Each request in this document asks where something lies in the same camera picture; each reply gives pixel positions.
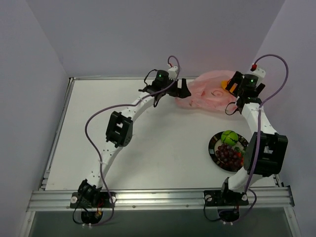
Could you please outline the orange fake fruit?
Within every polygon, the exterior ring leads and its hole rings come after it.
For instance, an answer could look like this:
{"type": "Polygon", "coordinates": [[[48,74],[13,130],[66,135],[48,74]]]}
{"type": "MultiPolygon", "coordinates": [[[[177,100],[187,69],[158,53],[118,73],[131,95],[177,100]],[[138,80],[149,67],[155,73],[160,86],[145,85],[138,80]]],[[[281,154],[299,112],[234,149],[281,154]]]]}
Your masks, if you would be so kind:
{"type": "Polygon", "coordinates": [[[227,90],[227,89],[226,89],[226,87],[227,87],[227,85],[228,85],[229,82],[230,82],[230,79],[229,79],[229,80],[223,80],[223,81],[221,81],[221,87],[222,87],[223,90],[225,90],[225,91],[230,91],[230,90],[227,90]]]}

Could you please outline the pink floral plastic bag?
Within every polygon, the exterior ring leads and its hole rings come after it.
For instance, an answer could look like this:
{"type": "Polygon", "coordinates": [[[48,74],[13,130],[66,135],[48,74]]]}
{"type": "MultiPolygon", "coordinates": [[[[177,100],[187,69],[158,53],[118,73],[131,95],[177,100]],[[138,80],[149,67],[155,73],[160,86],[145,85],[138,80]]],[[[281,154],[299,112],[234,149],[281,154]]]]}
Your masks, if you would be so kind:
{"type": "Polygon", "coordinates": [[[234,71],[215,70],[204,73],[188,83],[191,96],[175,103],[185,109],[201,109],[209,112],[231,112],[236,109],[236,98],[221,87],[221,81],[229,80],[234,71]]]}

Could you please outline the green fake fruit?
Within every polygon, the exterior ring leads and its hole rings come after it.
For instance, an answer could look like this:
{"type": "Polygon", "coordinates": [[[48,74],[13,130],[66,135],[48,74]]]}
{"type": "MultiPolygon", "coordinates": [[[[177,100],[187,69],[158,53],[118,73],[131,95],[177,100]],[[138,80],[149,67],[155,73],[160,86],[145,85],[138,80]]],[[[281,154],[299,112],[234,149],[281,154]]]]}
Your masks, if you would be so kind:
{"type": "Polygon", "coordinates": [[[221,141],[223,144],[234,146],[238,142],[238,134],[232,130],[226,130],[221,134],[221,141]]]}

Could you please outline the dark red fake grapes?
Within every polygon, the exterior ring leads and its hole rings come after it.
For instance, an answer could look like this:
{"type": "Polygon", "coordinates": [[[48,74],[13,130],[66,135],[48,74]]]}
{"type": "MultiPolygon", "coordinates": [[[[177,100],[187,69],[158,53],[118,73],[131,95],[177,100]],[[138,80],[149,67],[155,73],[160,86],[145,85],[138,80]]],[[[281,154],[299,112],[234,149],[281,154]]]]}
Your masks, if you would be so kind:
{"type": "Polygon", "coordinates": [[[239,159],[235,154],[235,147],[222,144],[215,151],[217,165],[226,171],[237,172],[243,166],[243,160],[239,159]]]}

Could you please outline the fake strawberry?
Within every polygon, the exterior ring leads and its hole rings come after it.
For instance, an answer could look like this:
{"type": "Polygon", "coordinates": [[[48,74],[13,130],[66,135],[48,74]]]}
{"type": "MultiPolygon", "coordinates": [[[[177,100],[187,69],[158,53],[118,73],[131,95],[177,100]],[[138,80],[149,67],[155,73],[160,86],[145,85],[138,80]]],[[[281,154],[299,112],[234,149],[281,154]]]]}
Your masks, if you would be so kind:
{"type": "Polygon", "coordinates": [[[235,147],[234,151],[239,159],[244,160],[245,148],[235,147]]]}

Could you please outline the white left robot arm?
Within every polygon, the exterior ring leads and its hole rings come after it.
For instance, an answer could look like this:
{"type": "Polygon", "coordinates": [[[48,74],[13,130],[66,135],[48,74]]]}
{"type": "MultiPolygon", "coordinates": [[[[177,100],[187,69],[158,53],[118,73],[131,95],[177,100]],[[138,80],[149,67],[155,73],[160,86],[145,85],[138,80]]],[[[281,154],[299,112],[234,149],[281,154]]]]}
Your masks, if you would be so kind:
{"type": "Polygon", "coordinates": [[[103,187],[108,189],[105,177],[116,156],[130,143],[133,136],[133,124],[139,116],[149,107],[156,107],[159,100],[165,95],[181,99],[191,96],[186,79],[181,79],[181,87],[178,87],[179,66],[172,66],[167,71],[157,70],[156,73],[152,83],[146,84],[143,89],[139,90],[140,94],[133,103],[102,109],[93,114],[86,122],[84,127],[86,138],[98,155],[98,160],[93,164],[89,175],[82,181],[78,189],[78,193],[82,195],[82,202],[88,207],[94,207],[99,203],[99,193],[103,187]],[[101,152],[88,135],[88,125],[100,113],[119,107],[124,107],[124,110],[111,113],[105,132],[105,147],[101,152]]]}

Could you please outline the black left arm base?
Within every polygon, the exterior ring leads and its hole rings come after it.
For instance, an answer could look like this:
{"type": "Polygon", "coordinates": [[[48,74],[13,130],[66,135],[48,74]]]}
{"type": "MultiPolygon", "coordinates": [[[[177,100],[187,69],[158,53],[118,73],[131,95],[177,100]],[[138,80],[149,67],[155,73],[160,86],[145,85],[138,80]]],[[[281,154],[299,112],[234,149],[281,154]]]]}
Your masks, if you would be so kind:
{"type": "Polygon", "coordinates": [[[70,208],[73,209],[72,220],[77,225],[101,226],[112,221],[117,201],[116,192],[102,191],[85,179],[78,191],[72,193],[70,208]],[[103,220],[104,208],[111,210],[110,216],[103,220]]]}

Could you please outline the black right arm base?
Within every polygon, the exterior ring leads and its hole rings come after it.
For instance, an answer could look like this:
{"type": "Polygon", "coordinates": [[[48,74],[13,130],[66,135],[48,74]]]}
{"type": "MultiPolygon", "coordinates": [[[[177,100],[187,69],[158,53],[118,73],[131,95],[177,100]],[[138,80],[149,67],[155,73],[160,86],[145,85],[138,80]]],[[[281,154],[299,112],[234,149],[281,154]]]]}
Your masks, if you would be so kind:
{"type": "Polygon", "coordinates": [[[203,195],[203,214],[210,222],[222,221],[224,224],[230,223],[232,225],[240,218],[239,208],[249,205],[245,193],[237,193],[229,189],[228,178],[224,181],[220,190],[205,190],[203,195]],[[206,214],[206,207],[217,207],[218,217],[210,219],[206,214]]]}

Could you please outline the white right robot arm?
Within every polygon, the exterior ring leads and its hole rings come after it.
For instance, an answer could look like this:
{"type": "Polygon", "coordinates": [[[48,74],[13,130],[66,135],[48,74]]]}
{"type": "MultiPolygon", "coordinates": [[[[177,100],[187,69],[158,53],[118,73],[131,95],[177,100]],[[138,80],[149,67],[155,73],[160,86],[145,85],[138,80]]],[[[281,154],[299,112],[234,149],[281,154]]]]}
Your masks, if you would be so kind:
{"type": "Polygon", "coordinates": [[[254,74],[235,72],[226,90],[236,98],[237,111],[245,118],[252,137],[244,154],[244,165],[228,177],[219,192],[223,203],[232,203],[237,195],[245,194],[257,181],[279,174],[284,161],[288,139],[279,134],[268,120],[263,101],[258,97],[264,84],[254,74]]]}

